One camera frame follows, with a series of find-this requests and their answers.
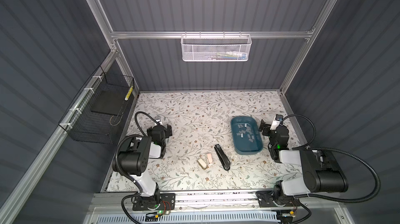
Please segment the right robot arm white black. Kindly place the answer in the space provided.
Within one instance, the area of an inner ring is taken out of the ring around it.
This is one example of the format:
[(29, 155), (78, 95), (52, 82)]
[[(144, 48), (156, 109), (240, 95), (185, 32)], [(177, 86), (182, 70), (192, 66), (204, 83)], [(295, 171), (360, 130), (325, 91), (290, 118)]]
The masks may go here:
[(277, 206), (285, 206), (294, 196), (309, 193), (346, 192), (349, 183), (331, 151), (311, 151), (288, 148), (289, 130), (278, 120), (272, 124), (261, 121), (259, 131), (269, 138), (271, 159), (280, 164), (299, 165), (302, 176), (276, 182), (270, 199)]

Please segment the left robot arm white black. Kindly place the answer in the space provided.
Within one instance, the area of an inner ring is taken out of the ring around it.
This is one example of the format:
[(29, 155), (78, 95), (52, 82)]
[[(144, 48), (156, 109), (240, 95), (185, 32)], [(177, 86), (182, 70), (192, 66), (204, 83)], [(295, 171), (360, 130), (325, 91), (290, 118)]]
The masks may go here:
[(112, 169), (133, 182), (137, 193), (132, 198), (132, 210), (173, 210), (176, 195), (161, 193), (158, 184), (147, 171), (151, 159), (162, 159), (167, 139), (173, 135), (170, 125), (156, 125), (147, 130), (147, 136), (126, 136), (117, 146)]

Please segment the black stapler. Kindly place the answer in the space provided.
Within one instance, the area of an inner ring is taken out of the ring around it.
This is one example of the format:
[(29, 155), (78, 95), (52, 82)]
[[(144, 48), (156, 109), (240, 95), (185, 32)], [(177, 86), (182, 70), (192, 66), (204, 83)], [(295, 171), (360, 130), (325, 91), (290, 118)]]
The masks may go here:
[(231, 168), (231, 162), (228, 158), (228, 156), (225, 154), (225, 152), (223, 151), (223, 149), (221, 148), (221, 146), (219, 144), (216, 144), (214, 146), (214, 149), (216, 151), (216, 154), (222, 164), (222, 167), (225, 171), (229, 171)]

